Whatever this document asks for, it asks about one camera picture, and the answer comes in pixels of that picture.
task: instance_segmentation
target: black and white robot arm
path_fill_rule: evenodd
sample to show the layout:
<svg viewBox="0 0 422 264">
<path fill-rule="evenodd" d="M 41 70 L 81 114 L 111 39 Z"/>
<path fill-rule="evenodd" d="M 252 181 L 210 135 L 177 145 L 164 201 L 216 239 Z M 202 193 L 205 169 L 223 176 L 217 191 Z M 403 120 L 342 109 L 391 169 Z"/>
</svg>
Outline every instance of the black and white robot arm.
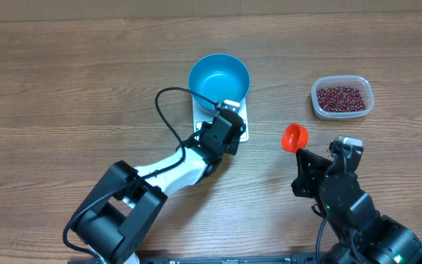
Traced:
<svg viewBox="0 0 422 264">
<path fill-rule="evenodd" d="M 168 196 L 211 175 L 225 153 L 236 154 L 245 132 L 238 104 L 220 102 L 216 109 L 213 121 L 204 122 L 199 132 L 183 142 L 185 148 L 179 147 L 175 154 L 148 166 L 133 168 L 124 161 L 116 162 L 99 180 L 67 225 L 89 246 L 91 254 L 97 255 L 93 263 L 139 263 L 134 252 Z M 185 160 L 179 162 L 183 149 Z M 166 167 L 172 168 L 155 173 Z M 127 203 L 131 212 L 123 215 L 108 202 L 111 197 Z"/>
</svg>

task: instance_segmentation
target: bowl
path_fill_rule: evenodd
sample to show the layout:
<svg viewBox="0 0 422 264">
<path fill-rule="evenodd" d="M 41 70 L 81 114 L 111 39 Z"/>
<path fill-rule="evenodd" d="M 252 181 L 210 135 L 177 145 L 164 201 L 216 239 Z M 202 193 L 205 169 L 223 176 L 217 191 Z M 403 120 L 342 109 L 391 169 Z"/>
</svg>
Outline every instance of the bowl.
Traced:
<svg viewBox="0 0 422 264">
<path fill-rule="evenodd" d="M 354 87 L 359 89 L 360 95 L 364 100 L 366 109 L 362 111 L 349 112 L 329 112 L 323 110 L 317 99 L 317 90 L 329 87 Z M 318 118 L 326 120 L 340 120 L 367 115 L 374 108 L 374 94 L 372 93 L 371 84 L 361 76 L 328 76 L 318 79 L 312 86 L 311 91 L 312 106 L 314 113 Z"/>
<path fill-rule="evenodd" d="M 191 68 L 188 89 L 213 101 L 242 103 L 250 89 L 250 74 L 239 59 L 228 54 L 211 54 Z M 205 110 L 214 110 L 211 103 L 196 96 L 193 98 Z"/>
</svg>

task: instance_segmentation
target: clear plastic bowl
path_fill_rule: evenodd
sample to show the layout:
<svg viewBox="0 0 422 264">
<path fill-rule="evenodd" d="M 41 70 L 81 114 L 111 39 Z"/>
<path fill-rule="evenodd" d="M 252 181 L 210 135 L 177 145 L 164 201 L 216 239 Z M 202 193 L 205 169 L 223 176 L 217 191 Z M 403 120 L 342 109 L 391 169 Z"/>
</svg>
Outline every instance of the clear plastic bowl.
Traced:
<svg viewBox="0 0 422 264">
<path fill-rule="evenodd" d="M 354 87 L 360 90 L 366 104 L 366 110 L 352 112 L 327 112 L 320 108 L 317 99 L 317 90 L 329 87 Z M 318 79 L 312 86 L 312 105 L 315 115 L 321 119 L 339 120 L 346 118 L 362 117 L 367 115 L 374 108 L 374 94 L 371 84 L 361 76 L 328 76 Z"/>
</svg>

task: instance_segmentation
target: wooden table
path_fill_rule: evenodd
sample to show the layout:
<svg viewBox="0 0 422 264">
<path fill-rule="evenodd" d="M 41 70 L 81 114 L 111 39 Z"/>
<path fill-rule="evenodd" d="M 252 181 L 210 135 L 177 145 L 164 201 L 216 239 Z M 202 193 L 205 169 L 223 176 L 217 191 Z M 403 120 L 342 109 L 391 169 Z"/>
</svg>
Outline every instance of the wooden table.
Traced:
<svg viewBox="0 0 422 264">
<path fill-rule="evenodd" d="M 161 18 L 0 24 L 0 263 L 66 263 L 62 229 L 115 161 L 150 164 L 177 142 L 154 107 L 186 87 L 194 62 L 240 58 L 251 73 L 250 141 L 218 172 L 171 196 L 140 254 L 171 257 L 312 252 L 320 218 L 294 197 L 291 122 L 327 156 L 343 134 L 366 146 L 358 174 L 376 208 L 422 240 L 422 12 Z M 322 76 L 371 82 L 366 118 L 318 120 Z M 164 94 L 167 118 L 192 132 L 190 96 Z M 331 230 L 323 249 L 336 242 Z"/>
</svg>

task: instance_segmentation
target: blue bowl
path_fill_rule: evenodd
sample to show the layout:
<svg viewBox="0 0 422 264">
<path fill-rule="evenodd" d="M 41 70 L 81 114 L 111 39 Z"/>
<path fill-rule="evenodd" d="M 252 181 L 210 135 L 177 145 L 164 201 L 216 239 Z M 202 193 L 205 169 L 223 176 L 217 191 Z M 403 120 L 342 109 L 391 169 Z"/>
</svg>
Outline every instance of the blue bowl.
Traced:
<svg viewBox="0 0 422 264">
<path fill-rule="evenodd" d="M 250 89 L 250 74 L 237 58 L 211 54 L 191 68 L 188 88 L 213 101 L 227 99 L 241 103 Z M 206 110 L 214 110 L 211 103 L 196 96 L 193 98 Z"/>
</svg>

